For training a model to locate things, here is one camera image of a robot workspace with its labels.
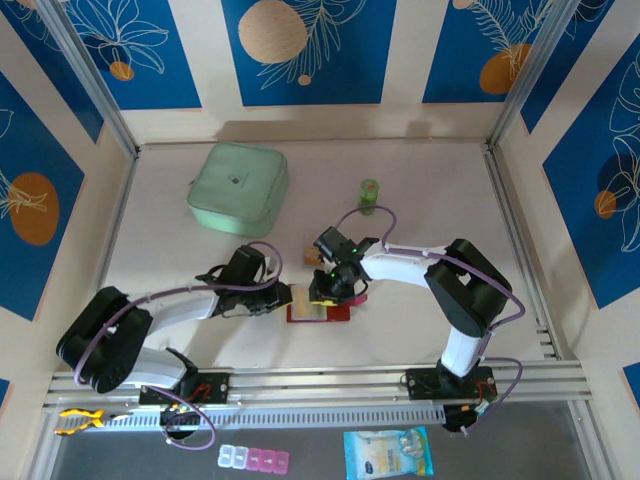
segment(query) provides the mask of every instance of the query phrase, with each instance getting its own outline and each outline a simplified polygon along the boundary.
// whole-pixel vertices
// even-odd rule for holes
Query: wall
[[[615,212],[597,210],[604,197],[596,177],[608,162],[600,145],[615,154],[611,143],[615,121],[609,122],[618,95],[617,85],[600,86],[639,34],[640,4],[616,0],[531,134],[519,119],[502,146],[541,262],[552,314],[583,362],[607,441],[622,478],[629,479],[638,476],[640,412],[622,367],[640,360],[640,291],[625,293],[633,288],[629,281],[638,278],[635,265],[640,253],[621,250],[632,245],[632,231],[626,230],[625,236],[620,228],[623,205]],[[622,63],[623,68],[633,65]],[[595,123],[585,129],[585,121]],[[563,168],[564,178],[558,175]],[[583,190],[590,192],[586,201],[567,200],[572,195],[581,198]],[[618,201],[625,192],[630,193],[614,192]],[[585,251],[584,245],[591,250]]]
[[[0,15],[0,44],[3,80],[0,101],[3,104],[12,101],[12,108],[15,108],[22,102],[21,98],[28,105],[13,114],[12,125],[0,139],[0,166],[9,175],[8,170],[14,167],[41,172],[44,171],[41,168],[46,169],[53,162],[53,170],[64,173],[59,181],[53,176],[55,172],[47,174],[57,190],[57,206],[47,203],[55,197],[55,190],[49,190],[41,203],[47,207],[46,212],[35,208],[33,202],[30,205],[23,202],[19,212],[16,213],[14,205],[0,219],[0,241],[4,247],[0,267],[3,278],[0,286],[3,305],[0,308],[0,378],[10,382],[0,411],[0,478],[15,479],[35,433],[51,374],[60,364],[54,351],[57,341],[94,288],[105,239],[130,162],[108,129],[102,129],[94,141],[91,129],[78,118],[79,112],[69,108],[68,98],[54,88],[3,15]],[[8,87],[5,88],[8,85],[5,77],[17,91],[13,99],[9,98]],[[29,116],[29,109],[37,118],[31,114],[28,121],[23,121]],[[17,134],[22,136],[21,148],[16,148],[15,139],[20,138]],[[27,155],[43,146],[47,149],[41,151],[40,156]],[[61,158],[65,159],[64,165],[57,163]],[[30,192],[34,185],[27,182],[24,190]],[[65,192],[71,187],[74,187],[72,195],[67,195]],[[38,237],[43,235],[46,222],[20,227],[20,221],[27,219],[29,214],[44,212],[51,215],[58,207],[59,219],[57,224],[53,222],[50,240]],[[68,222],[66,218],[63,222],[66,210],[69,211]],[[38,242],[47,241],[47,245],[38,245]],[[40,252],[50,245],[55,247],[51,265],[38,265]],[[9,269],[14,269],[11,270],[15,275],[13,281],[7,281]],[[24,278],[24,272],[38,277]],[[7,289],[14,288],[17,297],[26,296],[33,284],[40,281],[43,281],[44,292],[36,298],[35,304],[30,300],[29,308],[16,305],[5,295]]]
[[[139,143],[485,137],[552,4],[63,3]]]

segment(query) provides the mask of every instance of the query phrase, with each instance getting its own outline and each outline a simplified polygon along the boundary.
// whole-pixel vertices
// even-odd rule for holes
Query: pink pill box
[[[221,445],[218,466],[286,475],[289,472],[289,452]]]

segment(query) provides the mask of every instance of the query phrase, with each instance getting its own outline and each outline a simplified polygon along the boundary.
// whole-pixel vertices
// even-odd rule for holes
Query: metal frame
[[[64,13],[63,7],[57,0],[35,0],[35,2],[45,25],[60,45],[100,113],[113,129],[122,148],[131,155],[131,158],[134,158],[139,148],[135,145],[133,136],[120,115],[111,93]],[[597,430],[590,406],[591,391],[580,362],[575,360],[561,329],[554,325],[549,314],[544,300],[544,291],[538,280],[539,269],[538,264],[534,262],[534,249],[531,248],[530,236],[523,228],[525,225],[522,221],[523,215],[518,210],[515,201],[517,197],[513,186],[508,181],[507,165],[499,148],[579,2],[580,0],[555,2],[534,43],[535,48],[523,65],[487,138],[486,145],[483,147],[483,156],[515,252],[518,269],[527,287],[529,301],[536,313],[538,334],[545,351],[545,358],[549,359],[541,362],[524,362],[523,379],[507,401],[567,401],[591,475],[599,480],[608,480],[616,477],[615,466],[607,458],[607,450]],[[148,145],[145,148],[167,147],[186,148],[184,144]],[[122,192],[98,284],[104,281],[106,275],[134,172],[135,168],[132,168]],[[492,366],[497,386],[504,391],[515,378],[516,369],[508,363],[497,363]],[[245,417],[250,420],[252,428],[256,428],[261,422],[265,423],[265,416],[260,412],[287,412],[276,413],[277,416],[269,414],[269,421],[266,423],[270,427],[278,425],[290,427],[293,417],[288,412],[312,411],[309,413],[312,415],[310,418],[315,419],[316,414],[323,415],[319,417],[322,421],[324,421],[324,412],[328,409],[334,413],[342,409],[341,411],[347,414],[354,411],[378,412],[371,417],[369,413],[364,417],[358,417],[361,421],[359,425],[379,425],[380,412],[388,414],[388,412],[404,411],[406,413],[412,408],[437,412],[438,406],[433,403],[409,401],[406,389],[400,385],[400,377],[409,367],[417,366],[225,370],[231,374],[230,404],[228,406],[208,405],[205,409],[208,413],[211,412],[212,418],[230,428],[234,425],[244,425]],[[135,415],[139,418],[149,419],[157,416],[158,408],[139,407],[137,398],[136,390],[116,390],[107,395],[97,395],[86,387],[77,387],[70,373],[54,374],[44,402],[34,462],[24,478],[41,479],[50,475],[60,441],[59,437],[53,434],[54,426],[59,423],[60,409],[71,405],[82,405],[88,408],[124,406],[135,411]],[[157,429],[158,427],[149,421],[131,422],[126,425],[108,422],[105,430],[144,428]]]
[[[547,19],[540,28],[540,33],[533,42],[533,48],[522,65],[502,105],[498,119],[491,129],[487,139],[490,147],[499,146],[504,140],[580,2],[581,0],[561,0],[556,1],[551,7]]]
[[[510,362],[486,363],[493,368],[499,391],[514,380],[517,368]],[[508,401],[591,400],[591,391],[580,362],[530,361]],[[400,380],[409,368],[435,368],[431,365],[391,365],[360,368],[285,368],[285,369],[207,369],[202,372],[228,372],[227,403],[245,408],[294,407],[373,407],[414,405]],[[71,373],[56,373],[44,408],[53,411],[69,405],[94,407],[135,405],[137,389],[116,389],[99,395],[73,382]],[[423,405],[456,402],[422,402]]]
[[[113,256],[113,249],[116,246],[116,239],[118,238],[118,232],[120,231],[120,224],[122,223],[124,210],[127,206],[127,200],[129,199],[129,193],[131,192],[133,179],[136,175],[136,169],[138,167],[138,162],[136,161],[137,159],[138,156],[136,155],[133,163],[129,166],[129,169],[127,171],[127,179],[120,191],[120,200],[118,201],[118,206],[116,207],[115,215],[109,228],[109,238],[107,241],[106,249],[104,251],[104,255],[102,257],[102,261],[100,262],[100,271],[98,272],[98,276],[95,280],[94,291],[102,288],[104,286],[104,281],[107,278],[109,264],[111,263],[111,258]]]
[[[526,231],[523,228],[526,223],[523,221],[522,213],[516,210],[518,203],[514,200],[517,198],[515,189],[507,180],[508,175],[503,173],[507,170],[507,165],[502,150],[485,145],[483,147],[483,156],[500,205],[509,239],[515,252],[518,269],[525,282],[529,302],[536,314],[536,321],[539,325],[538,332],[548,334],[549,341],[553,347],[553,355],[545,354],[545,357],[550,355],[562,360],[575,359],[576,356],[569,347],[564,332],[551,319],[544,291],[538,280],[539,275],[537,273],[539,268],[534,266],[537,265],[537,261],[534,263],[535,256],[533,248],[530,247],[530,236],[525,234]]]
[[[302,139],[302,140],[278,140],[278,139],[270,139],[270,140],[243,140],[242,143],[259,143],[264,145],[265,143],[283,143],[283,142],[291,142],[291,143],[301,143],[301,142],[318,142],[318,141],[330,141],[331,139],[325,140],[316,140],[316,139]],[[429,143],[455,143],[455,144],[473,144],[478,145],[482,144],[486,141],[484,137],[427,137],[427,138],[407,138],[407,137],[384,137],[384,138],[376,138],[373,141],[378,140],[411,140],[411,141],[428,141]],[[331,141],[336,142],[357,142],[357,141],[372,141],[371,138],[365,137],[355,137],[355,138],[337,138]],[[190,148],[204,148],[211,147],[213,148],[217,143],[211,140],[203,140],[200,142],[161,142],[161,143],[143,143],[140,145],[140,151],[144,150],[183,150]]]
[[[138,153],[138,147],[133,135],[122,118],[116,101],[104,83],[84,43],[82,43],[65,13],[64,7],[58,0],[35,0],[35,4],[38,8],[38,14],[60,47],[62,54],[96,105],[100,115],[102,115],[107,125],[111,127],[116,141],[129,158],[134,161]]]

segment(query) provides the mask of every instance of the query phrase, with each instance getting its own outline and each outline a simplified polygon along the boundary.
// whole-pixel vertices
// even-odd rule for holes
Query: red wire
[[[188,398],[188,400],[192,402],[198,396],[198,393],[201,393],[201,392],[204,392],[202,393],[202,400],[206,400],[209,394],[211,393],[211,385],[208,385],[206,383],[198,385],[198,388],[196,388],[193,391],[193,393]]]
[[[498,389],[496,388],[495,385],[491,385],[488,382],[480,382],[481,385],[486,385],[487,387],[489,387],[491,389],[491,391],[493,392],[494,395],[498,395]]]
[[[480,398],[478,399],[478,404],[482,403],[482,399],[484,398],[484,394],[482,393],[482,387],[480,386],[479,382],[473,382],[476,384],[476,388],[478,389],[478,392],[480,393]]]

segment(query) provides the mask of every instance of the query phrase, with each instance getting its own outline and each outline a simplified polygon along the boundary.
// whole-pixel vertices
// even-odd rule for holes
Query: green bottle
[[[378,202],[378,191],[380,185],[372,178],[365,178],[360,183],[360,198],[358,199],[359,207],[366,207],[367,205],[375,205]],[[375,208],[363,208],[360,213],[363,215],[371,215]]]

